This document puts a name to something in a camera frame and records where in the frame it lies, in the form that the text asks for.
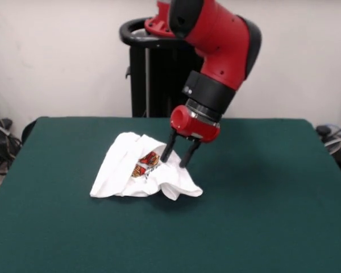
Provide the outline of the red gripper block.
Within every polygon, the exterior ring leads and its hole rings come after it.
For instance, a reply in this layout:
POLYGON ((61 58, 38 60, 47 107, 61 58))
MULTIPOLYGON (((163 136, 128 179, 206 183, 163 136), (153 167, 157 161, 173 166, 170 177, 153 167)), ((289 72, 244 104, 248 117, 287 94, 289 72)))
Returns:
MULTIPOLYGON (((190 110, 185 105, 177 106, 173 110, 170 115, 170 125, 173 129, 171 129, 167 145, 160 157, 160 160, 163 163, 168 161, 178 134, 186 138, 197 138, 201 142, 212 142, 218 137, 221 131, 219 123, 207 119, 206 117, 190 110)), ((193 154, 200 147, 200 141, 193 141, 193 144, 188 148, 179 163, 180 168, 187 167, 193 154)))

